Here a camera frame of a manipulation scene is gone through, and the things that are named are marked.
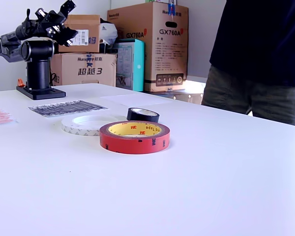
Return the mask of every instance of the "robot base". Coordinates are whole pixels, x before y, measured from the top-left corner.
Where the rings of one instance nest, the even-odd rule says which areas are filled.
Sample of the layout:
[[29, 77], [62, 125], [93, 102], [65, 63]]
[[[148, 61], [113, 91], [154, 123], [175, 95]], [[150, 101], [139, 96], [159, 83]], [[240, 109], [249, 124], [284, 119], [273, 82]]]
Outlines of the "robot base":
[[32, 100], [43, 100], [43, 99], [52, 99], [52, 98], [61, 98], [65, 97], [65, 92], [55, 89], [55, 88], [47, 88], [40, 90], [29, 90], [24, 87], [16, 87], [16, 90], [26, 95]]

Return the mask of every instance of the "black tape roll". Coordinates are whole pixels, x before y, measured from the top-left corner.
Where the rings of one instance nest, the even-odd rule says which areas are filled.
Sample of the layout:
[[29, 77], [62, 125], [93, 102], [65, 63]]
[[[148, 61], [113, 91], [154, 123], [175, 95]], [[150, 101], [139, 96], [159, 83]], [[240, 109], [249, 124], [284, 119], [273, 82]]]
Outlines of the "black tape roll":
[[142, 108], [129, 108], [127, 120], [131, 121], [149, 121], [158, 123], [159, 114]]

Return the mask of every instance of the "gray pants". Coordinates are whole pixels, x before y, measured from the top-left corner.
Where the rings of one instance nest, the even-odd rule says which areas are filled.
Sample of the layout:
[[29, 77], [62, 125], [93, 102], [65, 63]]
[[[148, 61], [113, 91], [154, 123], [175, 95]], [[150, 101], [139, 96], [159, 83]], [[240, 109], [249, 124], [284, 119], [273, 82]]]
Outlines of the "gray pants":
[[295, 87], [238, 79], [213, 66], [202, 105], [295, 125]]

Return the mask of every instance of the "3m tape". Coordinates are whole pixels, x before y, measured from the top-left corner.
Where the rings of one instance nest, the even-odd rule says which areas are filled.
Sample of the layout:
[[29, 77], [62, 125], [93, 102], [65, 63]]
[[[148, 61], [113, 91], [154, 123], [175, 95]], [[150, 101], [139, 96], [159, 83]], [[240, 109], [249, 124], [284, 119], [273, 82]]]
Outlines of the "3m tape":
[[159, 114], [142, 108], [129, 108], [127, 120], [139, 120], [158, 123]]
[[103, 125], [119, 120], [125, 120], [125, 117], [83, 116], [77, 118], [66, 118], [61, 123], [63, 131], [69, 134], [99, 136], [99, 129]]
[[100, 145], [109, 151], [148, 154], [165, 150], [169, 142], [169, 128], [154, 122], [115, 122], [100, 128]]

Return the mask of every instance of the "robotic arm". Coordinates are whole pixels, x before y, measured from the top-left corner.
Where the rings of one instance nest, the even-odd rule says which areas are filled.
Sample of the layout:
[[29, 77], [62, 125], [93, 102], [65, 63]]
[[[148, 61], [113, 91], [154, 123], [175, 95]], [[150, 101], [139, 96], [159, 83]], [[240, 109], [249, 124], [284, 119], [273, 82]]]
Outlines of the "robotic arm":
[[42, 8], [35, 14], [37, 20], [30, 20], [30, 10], [27, 9], [27, 17], [24, 22], [16, 28], [14, 32], [7, 33], [0, 37], [0, 56], [8, 62], [26, 60], [22, 55], [22, 40], [32, 37], [48, 37], [56, 41], [59, 45], [69, 47], [71, 39], [77, 35], [76, 30], [66, 28], [64, 22], [76, 5], [72, 0], [66, 1], [60, 8], [60, 12], [45, 12]]
[[50, 86], [50, 59], [55, 47], [51, 40], [26, 41], [32, 37], [48, 37], [60, 45], [69, 47], [71, 39], [78, 32], [64, 26], [64, 22], [76, 5], [72, 0], [66, 1], [60, 12], [44, 12], [42, 8], [36, 11], [37, 20], [30, 20], [30, 10], [27, 17], [14, 32], [0, 37], [0, 56], [8, 62], [25, 60], [27, 62], [26, 85], [16, 89], [33, 100], [65, 97], [65, 92]]

